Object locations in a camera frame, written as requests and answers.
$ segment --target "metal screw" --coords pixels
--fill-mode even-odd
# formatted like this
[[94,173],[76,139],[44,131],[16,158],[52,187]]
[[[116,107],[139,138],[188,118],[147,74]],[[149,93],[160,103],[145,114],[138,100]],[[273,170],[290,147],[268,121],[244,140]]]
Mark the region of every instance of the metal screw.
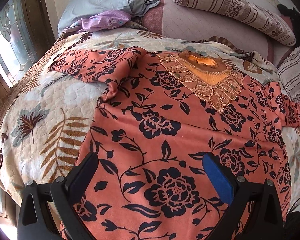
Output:
[[59,176],[56,178],[56,182],[63,182],[65,180],[65,177],[64,176]]
[[274,185],[273,181],[270,180],[270,179],[267,180],[267,184],[268,184],[269,186],[273,186],[273,185]]
[[238,177],[237,177],[237,180],[238,180],[239,182],[245,182],[245,181],[246,181],[246,179],[245,179],[244,176],[238,176]]
[[30,179],[30,180],[27,181],[27,185],[28,185],[28,186],[32,185],[32,183],[33,183],[33,180],[32,180],[32,179]]

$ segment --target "floral dress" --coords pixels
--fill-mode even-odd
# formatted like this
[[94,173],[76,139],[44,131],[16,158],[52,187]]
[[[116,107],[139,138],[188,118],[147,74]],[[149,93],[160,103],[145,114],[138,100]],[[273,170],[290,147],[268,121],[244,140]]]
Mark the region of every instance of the floral dress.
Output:
[[206,238],[227,208],[202,167],[207,152],[235,176],[271,179],[285,218],[291,181],[281,129],[300,127],[300,103],[278,83],[262,86],[235,68],[209,83],[177,53],[139,47],[67,50],[50,70],[109,85],[78,157],[95,152],[99,165],[74,205],[97,239]]

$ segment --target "bed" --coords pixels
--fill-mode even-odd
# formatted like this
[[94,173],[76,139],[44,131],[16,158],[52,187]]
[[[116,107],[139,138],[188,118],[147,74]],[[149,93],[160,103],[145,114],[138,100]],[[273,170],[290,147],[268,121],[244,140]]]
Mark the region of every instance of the bed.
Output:
[[[68,0],[54,0],[54,4],[51,0],[46,1],[51,24],[57,35],[56,23]],[[289,8],[293,6],[290,0],[252,2],[278,14],[278,3],[283,3]],[[215,15],[211,16],[210,22],[207,20],[205,29],[200,28],[199,21],[196,23],[197,29],[190,30],[191,25],[186,22],[193,21],[191,18],[182,24],[184,29],[177,30],[172,23],[178,21],[169,14],[175,10],[178,10],[175,15],[179,20],[184,19],[185,15],[189,19],[190,15],[186,14],[186,11],[194,10],[191,13],[192,17],[198,11],[180,7],[171,0],[161,0],[159,6],[150,9],[139,21],[141,25],[129,22],[114,30],[83,32],[61,39],[26,73],[0,110],[0,186],[18,205],[21,204],[22,190],[28,180],[33,179],[38,184],[52,182],[57,176],[68,174],[75,165],[80,145],[90,130],[96,102],[107,88],[106,83],[85,83],[64,73],[50,71],[49,67],[56,57],[68,49],[108,51],[138,46],[148,52],[190,50],[202,54],[207,50],[207,46],[211,46],[224,58],[232,58],[240,71],[261,84],[282,83],[274,70],[246,68],[241,59],[226,55],[216,42],[194,41],[222,36],[239,49],[260,50],[260,54],[275,67],[279,67],[285,60],[288,52],[291,52],[290,47],[224,16],[220,16],[223,21],[221,25],[216,24],[210,29],[208,25],[218,22],[214,18]],[[245,29],[245,35],[251,35],[258,41],[255,45],[257,48],[254,48],[251,42],[238,38],[235,31],[232,32],[241,28]],[[135,78],[129,82],[133,87],[138,81]],[[290,174],[287,176],[291,177],[290,196],[285,199],[286,214],[300,203],[300,128],[283,127],[281,133],[286,146],[285,161],[289,163],[287,169],[290,168]],[[263,169],[268,173],[267,165]],[[275,179],[273,174],[269,173],[269,176]]]

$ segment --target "stained glass window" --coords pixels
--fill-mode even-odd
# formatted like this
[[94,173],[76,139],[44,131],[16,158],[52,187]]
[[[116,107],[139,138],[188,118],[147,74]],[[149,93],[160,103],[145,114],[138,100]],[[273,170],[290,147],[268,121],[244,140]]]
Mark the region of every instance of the stained glass window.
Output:
[[0,74],[12,87],[37,61],[21,0],[9,0],[0,12]]

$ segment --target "gold embroidery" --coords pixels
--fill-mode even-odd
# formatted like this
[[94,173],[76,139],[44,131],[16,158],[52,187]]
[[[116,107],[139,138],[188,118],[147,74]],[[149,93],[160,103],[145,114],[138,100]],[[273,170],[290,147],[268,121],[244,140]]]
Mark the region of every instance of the gold embroidery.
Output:
[[196,60],[199,64],[211,64],[213,67],[222,65],[226,69],[219,72],[198,70],[187,60],[177,56],[166,54],[159,56],[161,64],[186,88],[191,90],[198,98],[211,104],[218,112],[222,113],[225,106],[229,105],[240,94],[243,84],[243,74],[232,69],[223,59],[207,57]]

